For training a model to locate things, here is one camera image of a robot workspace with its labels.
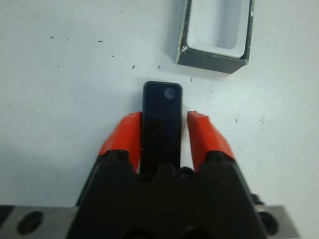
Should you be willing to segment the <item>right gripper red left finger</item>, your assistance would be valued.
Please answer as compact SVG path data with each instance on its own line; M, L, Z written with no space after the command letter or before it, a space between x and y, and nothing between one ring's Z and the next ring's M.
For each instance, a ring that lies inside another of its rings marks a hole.
M131 165L138 173L141 157L141 112L124 116L101 146L96 170L108 166Z

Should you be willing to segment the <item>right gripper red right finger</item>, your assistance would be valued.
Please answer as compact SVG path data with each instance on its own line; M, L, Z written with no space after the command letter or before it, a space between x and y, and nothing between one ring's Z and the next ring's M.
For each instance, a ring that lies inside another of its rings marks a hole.
M208 116L197 111L187 112L187 126L190 138L191 156L197 172L209 154L217 153L218 161L234 162L235 157L228 141L210 122Z

